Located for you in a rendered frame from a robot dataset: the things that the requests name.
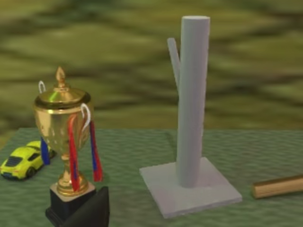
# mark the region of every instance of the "toy car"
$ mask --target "toy car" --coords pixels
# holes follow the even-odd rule
[[[53,158],[56,152],[48,147],[49,157]],[[7,179],[30,178],[43,167],[40,141],[32,141],[24,147],[15,149],[0,167],[0,174]]]

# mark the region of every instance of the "gold trophy cup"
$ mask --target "gold trophy cup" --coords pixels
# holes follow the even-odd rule
[[[75,210],[96,194],[96,188],[76,169],[78,189],[75,190],[70,166],[69,132],[73,134],[75,150],[80,150],[89,138],[88,125],[93,118],[91,96],[66,84],[65,74],[60,67],[56,79],[57,85],[47,91],[44,84],[39,83],[40,95],[35,99],[34,112],[43,140],[64,162],[63,173],[58,182],[51,186],[51,206],[46,210],[46,216],[53,225],[61,226]]]

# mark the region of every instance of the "trophy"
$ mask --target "trophy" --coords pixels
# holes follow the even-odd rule
[[[50,187],[51,206],[45,211],[56,227],[72,216],[97,194],[95,186],[78,171],[77,152],[90,138],[94,181],[102,181],[93,123],[93,105],[89,93],[65,83],[61,67],[56,73],[57,85],[46,90],[39,82],[40,95],[35,99],[34,112],[41,134],[41,157],[50,164],[48,146],[64,163],[58,182]]]

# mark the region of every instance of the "car wheel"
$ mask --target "car wheel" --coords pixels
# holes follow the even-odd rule
[[[35,168],[33,168],[33,167],[28,168],[27,173],[26,173],[27,178],[30,178],[35,174],[36,174]]]
[[[49,158],[53,158],[56,156],[56,152],[54,150],[51,150],[51,152],[49,153]]]

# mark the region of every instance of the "trophy finial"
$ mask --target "trophy finial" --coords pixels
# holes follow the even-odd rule
[[[58,81],[58,87],[65,87],[65,73],[60,66],[56,72],[56,79]]]

